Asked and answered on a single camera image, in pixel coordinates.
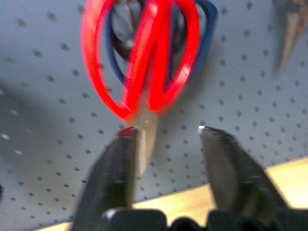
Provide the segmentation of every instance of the red scissors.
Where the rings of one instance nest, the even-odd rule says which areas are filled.
[[[193,0],[175,0],[185,16],[188,30],[183,59],[166,88],[170,61],[170,27],[173,0],[148,0],[144,7],[130,55],[126,88],[120,105],[113,101],[100,69],[101,25],[116,0],[90,0],[82,19],[82,50],[89,77],[102,101],[130,125],[138,125],[139,166],[143,173],[150,159],[157,128],[163,114],[179,97],[197,58],[199,17]],[[151,66],[151,76],[147,72]]]

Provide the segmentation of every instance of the pegboard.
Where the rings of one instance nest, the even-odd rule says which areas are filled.
[[[212,2],[220,14],[210,53],[203,70],[160,119],[150,165],[136,178],[135,201],[207,183],[200,124],[234,134],[265,167],[307,155],[307,32],[281,73],[284,3]],[[126,126],[88,79],[80,49],[84,3],[1,3],[2,231],[73,220],[90,167]],[[131,36],[124,21],[114,18],[121,36]],[[104,41],[102,54],[109,90],[120,99],[123,86],[105,57]],[[127,63],[120,64],[126,69]]]

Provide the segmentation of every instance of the wooden surface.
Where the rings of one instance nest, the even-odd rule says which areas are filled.
[[[289,206],[308,208],[308,157],[269,168],[267,175]],[[214,207],[209,185],[134,204],[134,208],[138,209],[162,210],[167,216],[168,224],[177,217],[187,216],[199,225],[205,225],[206,216]],[[70,223],[63,223],[40,231],[68,231],[69,227]]]

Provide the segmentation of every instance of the scissor handle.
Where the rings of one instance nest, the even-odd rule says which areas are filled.
[[[205,13],[206,26],[205,26],[205,32],[201,40],[198,58],[193,67],[192,76],[194,76],[201,69],[201,66],[204,64],[204,61],[206,59],[208,50],[212,42],[217,20],[217,14],[218,14],[215,5],[209,2],[208,0],[194,0],[194,1],[199,4],[201,9]]]
[[[142,14],[128,66],[128,80],[123,101],[115,103],[103,82],[100,65],[100,38],[104,16],[116,0],[91,0],[82,19],[82,49],[90,79],[100,98],[116,115],[129,121],[136,113],[154,46],[156,56],[152,73],[149,107],[163,112],[180,94],[191,73],[199,47],[199,19],[192,0],[176,0],[188,23],[188,39],[183,61],[169,89],[164,91],[169,65],[170,8],[172,0],[151,0]]]
[[[145,0],[138,0],[138,2],[141,6],[141,9],[143,9]],[[125,84],[126,76],[118,65],[118,62],[115,57],[115,52],[117,52],[124,60],[129,60],[131,47],[125,46],[124,42],[115,35],[112,28],[112,12],[113,11],[111,10],[108,13],[108,16],[105,21],[106,49],[110,65],[115,72],[116,77],[121,81],[122,84]],[[173,51],[176,52],[179,50],[179,48],[184,44],[186,37],[186,25],[183,30],[180,30],[177,25],[179,13],[180,10],[178,9],[178,7],[173,7],[172,35],[174,36],[172,37],[177,40],[171,43],[171,53],[173,53]]]

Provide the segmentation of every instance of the scissor blade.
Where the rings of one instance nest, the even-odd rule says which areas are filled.
[[[142,176],[150,162],[153,152],[158,118],[156,115],[151,116],[148,122],[145,122],[139,128],[139,174]]]
[[[280,69],[285,70],[287,63],[291,57],[292,51],[302,34],[304,21],[300,14],[295,12],[288,13],[287,30],[284,40],[284,48],[282,52],[282,60]]]

